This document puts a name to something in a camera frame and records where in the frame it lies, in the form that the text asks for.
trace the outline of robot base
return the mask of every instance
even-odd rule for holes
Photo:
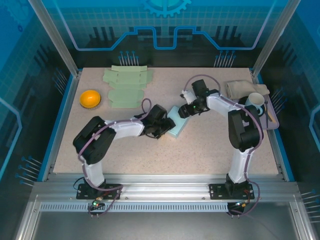
[[[226,182],[221,184],[209,184],[211,200],[247,200],[255,199],[252,184],[247,181],[233,183],[226,175]]]
[[[99,188],[103,188],[103,189],[112,189],[115,187],[120,186],[121,184],[106,184],[105,182],[102,183]],[[76,193],[76,199],[78,200],[95,200],[98,197],[103,197],[103,200],[113,200],[115,199],[116,195],[117,195],[118,191],[114,190],[114,191],[98,191],[92,187],[89,186],[89,184],[87,184],[86,181],[84,181],[84,183],[79,184],[78,186],[78,190]]]

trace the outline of ventilation slot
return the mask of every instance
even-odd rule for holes
[[[103,212],[110,203],[94,212]],[[87,202],[50,202],[42,203],[41,212],[87,212],[90,203]],[[110,212],[227,212],[228,206],[224,202],[116,202]]]

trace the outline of glass panel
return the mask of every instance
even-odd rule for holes
[[[271,95],[280,91],[273,101],[280,122],[279,133],[302,193],[320,190],[320,15],[319,8],[315,7],[317,3],[313,0],[300,2],[261,71]]]
[[[13,239],[70,73],[28,1],[0,2],[0,232]]]
[[[81,68],[120,64],[132,51],[148,66],[252,67],[286,3],[44,1],[68,47],[77,50],[73,56]]]

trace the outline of light blue box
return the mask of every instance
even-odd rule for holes
[[[175,123],[175,127],[167,132],[168,135],[178,138],[179,134],[182,132],[186,126],[189,117],[181,118],[178,113],[179,107],[173,106],[168,113],[168,118],[172,119]]]

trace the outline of blue frame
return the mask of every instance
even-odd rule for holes
[[[70,77],[69,77],[69,80],[68,80],[68,84],[66,85],[66,88],[65,88],[65,91],[64,91],[64,95],[63,95],[63,98],[62,98],[62,101],[61,101],[59,112],[58,112],[58,115],[56,116],[56,119],[55,119],[55,123],[54,123],[53,129],[52,129],[52,133],[51,133],[51,136],[50,136],[50,140],[49,140],[48,146],[47,146],[46,151],[45,151],[43,162],[42,162],[42,165],[41,165],[41,168],[40,168],[40,172],[39,172],[39,175],[38,175],[38,178],[37,178],[38,182],[42,182],[42,179],[43,179],[43,177],[44,177],[44,175],[46,173],[46,168],[47,168],[47,165],[48,165],[48,162],[49,162],[50,152],[51,152],[52,146],[54,144],[54,140],[55,140],[55,137],[56,137],[56,134],[57,134],[58,126],[59,126],[59,123],[60,123],[60,120],[61,120],[61,117],[62,117],[62,113],[63,113],[65,105],[66,105],[67,97],[68,97],[68,94],[69,94],[69,91],[70,91],[71,83],[73,82],[73,78],[74,78],[74,76],[72,74],[70,74]]]
[[[258,79],[258,82],[260,84],[264,83],[260,73],[258,74],[257,79]],[[294,178],[294,175],[293,175],[292,170],[291,170],[291,166],[290,166],[290,163],[289,163],[289,160],[288,160],[288,156],[287,156],[287,153],[286,153],[286,150],[285,150],[284,143],[282,142],[282,139],[281,139],[280,132],[279,132],[278,129],[275,129],[274,133],[275,133],[275,138],[276,138],[276,140],[278,142],[278,145],[279,145],[279,149],[280,149],[280,153],[281,153],[281,156],[282,156],[282,159],[283,159],[285,171],[286,171],[286,174],[288,175],[288,180],[289,180],[289,182],[294,182],[295,178]]]

